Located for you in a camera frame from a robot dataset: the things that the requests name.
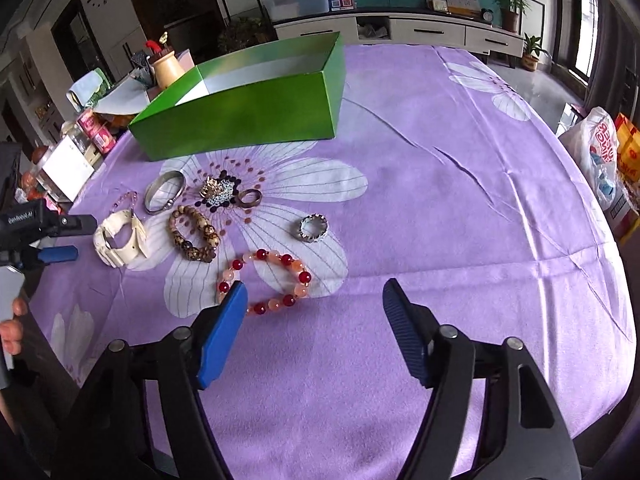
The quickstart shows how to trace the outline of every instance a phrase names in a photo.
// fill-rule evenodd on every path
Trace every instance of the green box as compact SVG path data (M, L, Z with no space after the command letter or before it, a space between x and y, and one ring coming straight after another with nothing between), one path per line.
M151 160L330 139L345 75L337 32L260 44L195 66L129 128Z

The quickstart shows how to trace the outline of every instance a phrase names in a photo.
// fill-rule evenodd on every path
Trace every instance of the purple tablecloth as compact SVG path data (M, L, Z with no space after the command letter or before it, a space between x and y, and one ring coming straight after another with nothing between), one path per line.
M350 46L337 137L147 162L123 138L73 212L99 221L121 194L181 169L197 199L225 169L260 186L250 212L210 214L223 234L210 265L171 245L168 214L146 221L153 255L111 269L91 237L80 259L46 270L31 307L81 382L114 338L139 344L214 304L220 271L260 247L300 257L311 298L245 320L202 402L238 479L393 479L429 393L408 373L382 309L397 277L414 303L469 337L521 337L572 435L623 397L636 334L617 247L575 164L540 117L470 54L427 46ZM317 244L292 235L322 213ZM182 229L186 234L191 226ZM252 301L288 290L279 267L247 266ZM456 471L470 465L483 385L476 384ZM156 444L159 408L151 401Z

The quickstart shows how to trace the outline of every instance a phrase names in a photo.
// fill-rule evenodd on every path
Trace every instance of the metal screw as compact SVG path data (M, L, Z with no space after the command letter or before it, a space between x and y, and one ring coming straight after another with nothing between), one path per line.
M122 339L114 339L109 343L109 350L112 352L119 352L124 348L124 341Z
M517 337L508 338L507 345L514 350L522 350L524 348L524 343Z
M179 326L174 330L173 334L178 341L184 341L191 335L191 329L188 326Z
M458 337L458 330L451 325L443 325L440 327L440 334L447 339L455 339Z

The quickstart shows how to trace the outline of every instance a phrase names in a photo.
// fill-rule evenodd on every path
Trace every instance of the jewelry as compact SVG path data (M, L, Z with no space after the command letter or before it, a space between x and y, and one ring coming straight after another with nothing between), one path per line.
M120 198L113 203L111 213L115 213L116 209L119 208L119 206L127 200L129 200L131 203L131 207L129 209L133 211L133 208L135 208L136 204L138 203L138 193L136 191L127 191L124 195L121 195Z
M244 202L242 199L248 194L253 194L255 198L251 202ZM245 189L238 193L238 198L236 199L236 205L242 209L256 207L260 202L262 202L262 192L259 189Z
M306 226L313 225L316 227L317 233L314 235L305 234L303 228ZM303 242L317 242L320 238L322 238L326 232L329 230L329 222L327 221L324 215L313 214L309 216L305 216L298 224L298 237Z
M115 247L113 237L126 225L131 224L131 238L120 249ZM123 209L109 215L94 233L94 248L100 259L111 267L123 267L142 253L149 256L146 248L146 233L142 222L133 213L133 209Z
M194 247L193 244L184 238L180 234L180 231L175 227L176 219L181 215L188 215L196 222L198 230L202 232L204 239L207 243L204 247ZM216 232L213 225L204 217L202 213L199 213L196 208L189 205L178 206L174 212L169 216L169 231L174 236L174 244L180 247L188 260L193 262L204 262L210 264L213 258L216 257L216 247L220 244L220 237Z
M244 264L249 263L252 260L268 261L272 264L281 264L283 267L289 267L291 272L297 275L299 283L293 288L291 294L286 294L282 298L267 301L266 303L261 301L254 303L249 307L246 312L251 314L265 314L267 310L275 312L280 310L284 306L294 306L297 300L306 298L308 296L308 286L311 282L311 274L305 269L301 260L294 259L290 254L283 254L282 256L278 251L267 251L265 249L258 249L255 253L247 253L242 256L242 260L233 260L231 267L222 272L222 280L218 284L218 303L222 303L226 294L231 289L231 284L235 280L236 272L239 272Z
M162 184L169 182L174 178L177 178L178 181L180 182L179 184L180 187L178 188L178 191L175 194L175 196L167 200L166 203L160 209L151 209L151 200L158 193L158 191L162 187ZM186 187L187 187L187 179L184 176L184 174L180 171L168 171L167 173L160 175L158 178L156 178L153 181L151 186L149 186L148 189L146 190L146 193L145 193L146 212L149 213L150 215L157 215L162 211L167 211L168 209L171 209L174 206L174 202L176 201L176 199L184 192L184 189Z
M229 207L236 203L238 184L241 182L239 178L226 174L226 170L220 171L218 178L208 176L200 188L200 196L203 200L198 200L194 205L196 207L204 205L212 213L215 213L219 207Z

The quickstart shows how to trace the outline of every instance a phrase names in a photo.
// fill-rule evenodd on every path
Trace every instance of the tv stand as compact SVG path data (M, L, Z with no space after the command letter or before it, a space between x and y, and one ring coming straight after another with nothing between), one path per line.
M358 24L384 24L388 38L369 39L358 34ZM273 24L278 38L296 38L324 32L340 32L345 44L428 44L462 48L489 56L509 56L510 66L522 56L524 40L513 32L464 16L422 9L355 9L305 16Z

